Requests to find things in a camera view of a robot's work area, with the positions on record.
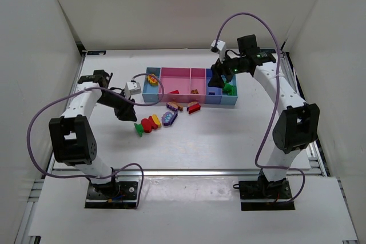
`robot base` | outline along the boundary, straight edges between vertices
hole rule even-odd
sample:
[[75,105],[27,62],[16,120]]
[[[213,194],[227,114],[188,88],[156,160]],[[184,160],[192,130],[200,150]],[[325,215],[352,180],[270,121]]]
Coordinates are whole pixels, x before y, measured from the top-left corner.
[[108,202],[109,197],[98,193],[94,190],[91,183],[87,188],[85,208],[88,209],[134,209],[137,202],[138,180],[136,181],[117,181],[121,193],[124,194],[122,199],[112,200]]
[[295,209],[293,202],[281,203],[292,198],[287,179],[269,196],[263,195],[258,181],[239,181],[238,185],[242,211],[288,211]]

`pink compartment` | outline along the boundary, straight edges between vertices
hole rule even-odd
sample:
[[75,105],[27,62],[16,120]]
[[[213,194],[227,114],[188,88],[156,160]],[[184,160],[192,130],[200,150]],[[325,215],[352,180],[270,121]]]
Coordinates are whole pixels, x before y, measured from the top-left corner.
[[190,101],[205,103],[206,96],[206,69],[192,68],[190,71],[190,90],[198,90],[199,94],[191,94]]
[[[165,89],[163,102],[189,101],[190,69],[189,68],[161,68],[160,80]],[[178,90],[179,94],[169,94],[169,92]]]

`orange toy piece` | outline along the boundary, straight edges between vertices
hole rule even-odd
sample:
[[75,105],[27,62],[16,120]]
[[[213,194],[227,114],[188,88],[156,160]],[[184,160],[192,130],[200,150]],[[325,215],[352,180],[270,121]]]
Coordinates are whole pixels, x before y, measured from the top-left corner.
[[148,75],[147,79],[151,86],[158,86],[158,80],[153,78],[151,75]]
[[154,120],[154,123],[158,126],[158,128],[161,128],[161,122],[160,122],[158,116],[156,114],[153,114],[152,118]]

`purple toy piece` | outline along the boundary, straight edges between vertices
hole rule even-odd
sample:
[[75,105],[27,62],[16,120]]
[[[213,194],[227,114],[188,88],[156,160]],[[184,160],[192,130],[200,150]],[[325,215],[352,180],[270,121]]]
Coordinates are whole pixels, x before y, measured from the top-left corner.
[[171,109],[172,111],[178,111],[178,109],[177,109],[177,108],[175,108],[173,105],[171,105],[171,104],[170,104],[170,102],[168,102],[168,103],[166,104],[166,107],[167,107],[168,109]]
[[171,113],[169,111],[167,111],[162,117],[161,117],[161,120],[162,120],[162,124],[164,126],[170,126],[173,124],[174,120],[176,120],[178,116],[178,112],[175,111],[174,113]]

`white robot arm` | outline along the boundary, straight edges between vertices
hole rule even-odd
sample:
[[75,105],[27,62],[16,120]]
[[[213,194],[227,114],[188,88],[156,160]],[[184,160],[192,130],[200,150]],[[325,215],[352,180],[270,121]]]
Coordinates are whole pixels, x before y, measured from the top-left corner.
[[[76,92],[91,87],[107,89],[111,78],[112,74],[96,70],[93,75],[84,75],[79,79]],[[119,95],[127,99],[141,92],[140,84],[137,82],[127,82],[124,89],[110,90],[120,90]],[[92,189],[107,199],[118,194],[121,187],[116,183],[115,177],[98,179],[109,176],[113,169],[97,155],[97,142],[89,125],[89,118],[97,103],[113,108],[119,120],[137,120],[131,103],[114,94],[94,89],[74,97],[60,117],[50,120],[49,130],[56,161],[73,166],[86,175],[94,176],[95,178],[89,178]]]
[[[256,36],[247,35],[239,38],[238,48],[240,56],[231,58],[227,55],[226,44],[219,41],[211,51],[219,54],[219,59],[211,67],[212,78],[208,86],[224,88],[225,82],[221,76],[229,82],[235,74],[250,73],[268,93],[273,101],[276,101],[276,66],[277,62],[271,53],[260,51],[257,46]],[[306,149],[309,143],[316,139],[317,124],[319,120],[319,108],[316,104],[307,104],[290,86],[284,76],[279,73],[280,96],[277,112],[277,121],[272,135],[275,147],[270,155],[266,167],[290,168],[295,157],[301,150]],[[253,199],[262,199],[277,196],[284,188],[288,189],[286,169],[263,168],[258,176],[257,187],[259,192],[250,190],[247,186],[242,188],[252,192]]]

